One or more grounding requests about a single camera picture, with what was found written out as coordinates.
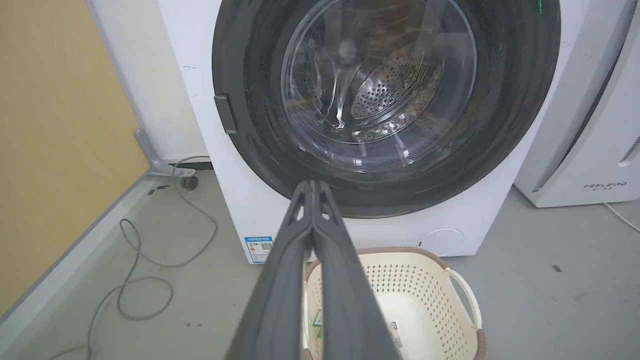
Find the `round dark washing machine door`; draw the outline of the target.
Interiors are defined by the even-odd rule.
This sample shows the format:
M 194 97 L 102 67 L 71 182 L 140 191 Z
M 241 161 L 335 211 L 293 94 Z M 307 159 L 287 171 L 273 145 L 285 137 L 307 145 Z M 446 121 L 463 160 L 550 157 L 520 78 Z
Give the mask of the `round dark washing machine door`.
M 212 86 L 231 142 L 279 196 L 323 182 L 345 218 L 389 218 L 506 159 L 546 100 L 561 34 L 561 0 L 221 0 Z

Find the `blue energy label sticker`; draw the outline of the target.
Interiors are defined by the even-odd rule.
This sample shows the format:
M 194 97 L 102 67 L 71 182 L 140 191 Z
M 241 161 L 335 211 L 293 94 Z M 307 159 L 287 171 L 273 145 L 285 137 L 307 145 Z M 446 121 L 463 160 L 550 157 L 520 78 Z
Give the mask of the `blue energy label sticker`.
M 273 238 L 270 235 L 250 236 L 244 240 L 250 264 L 265 264 L 274 244 Z

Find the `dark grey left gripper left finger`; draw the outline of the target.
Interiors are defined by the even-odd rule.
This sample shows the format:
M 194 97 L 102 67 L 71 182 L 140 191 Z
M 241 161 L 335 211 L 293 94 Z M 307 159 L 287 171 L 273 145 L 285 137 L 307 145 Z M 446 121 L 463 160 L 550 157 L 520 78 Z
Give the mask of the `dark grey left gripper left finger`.
M 243 312 L 226 360 L 301 360 L 304 267 L 314 183 L 300 182 Z

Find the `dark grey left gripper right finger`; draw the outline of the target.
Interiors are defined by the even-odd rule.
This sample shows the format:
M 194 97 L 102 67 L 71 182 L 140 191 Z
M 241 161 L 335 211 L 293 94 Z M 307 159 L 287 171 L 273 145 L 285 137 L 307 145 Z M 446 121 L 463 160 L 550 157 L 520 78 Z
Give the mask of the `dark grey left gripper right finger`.
M 401 360 L 338 205 L 311 182 L 311 244 L 321 266 L 322 360 Z

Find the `white Feelbird appliance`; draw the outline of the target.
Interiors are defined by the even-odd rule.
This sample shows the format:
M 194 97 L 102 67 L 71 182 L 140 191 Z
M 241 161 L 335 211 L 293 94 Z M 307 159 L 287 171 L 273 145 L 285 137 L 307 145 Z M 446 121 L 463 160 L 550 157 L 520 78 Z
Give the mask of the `white Feelbird appliance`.
M 560 0 L 557 70 L 514 186 L 537 208 L 640 199 L 640 0 Z

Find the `cream perforated laundry basket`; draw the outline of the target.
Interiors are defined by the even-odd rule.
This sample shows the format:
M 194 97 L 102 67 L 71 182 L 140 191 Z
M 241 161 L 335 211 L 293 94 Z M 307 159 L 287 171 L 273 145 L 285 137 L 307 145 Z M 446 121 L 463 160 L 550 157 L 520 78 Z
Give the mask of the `cream perforated laundry basket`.
M 400 360 L 486 360 L 477 298 L 441 258 L 417 247 L 358 256 Z

